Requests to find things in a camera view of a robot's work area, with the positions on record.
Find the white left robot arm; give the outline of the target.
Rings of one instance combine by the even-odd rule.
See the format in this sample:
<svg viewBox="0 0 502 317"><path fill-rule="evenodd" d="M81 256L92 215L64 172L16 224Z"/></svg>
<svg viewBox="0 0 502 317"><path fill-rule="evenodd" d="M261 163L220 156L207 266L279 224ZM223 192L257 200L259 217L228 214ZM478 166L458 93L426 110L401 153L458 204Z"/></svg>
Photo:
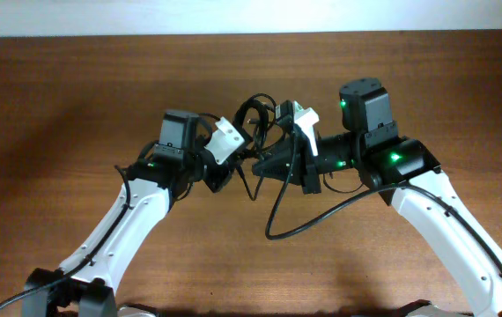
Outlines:
<svg viewBox="0 0 502 317"><path fill-rule="evenodd" d="M107 214L83 244L54 271L36 269L26 281L24 316L57 316L78 305L80 316L145 316L116 305L115 294L146 237L198 181L219 191L237 155L250 142L239 123L224 117L169 110L159 139L122 168L122 187Z"/></svg>

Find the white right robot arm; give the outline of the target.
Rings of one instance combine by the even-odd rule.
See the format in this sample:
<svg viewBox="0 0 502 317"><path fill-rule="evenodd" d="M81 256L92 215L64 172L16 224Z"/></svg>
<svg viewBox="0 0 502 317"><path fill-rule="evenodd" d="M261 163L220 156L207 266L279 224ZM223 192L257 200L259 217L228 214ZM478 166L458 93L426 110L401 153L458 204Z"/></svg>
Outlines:
<svg viewBox="0 0 502 317"><path fill-rule="evenodd" d="M353 203L378 194L424 238L461 287L475 316L502 316L502 249L456 194L440 162L418 140L400 136L387 90L363 77L339 90L344 133L317 137L318 115L295 101L276 108L276 124L288 138L262 154L253 174L321 191L322 175L354 168L364 192L287 232L303 232Z"/></svg>

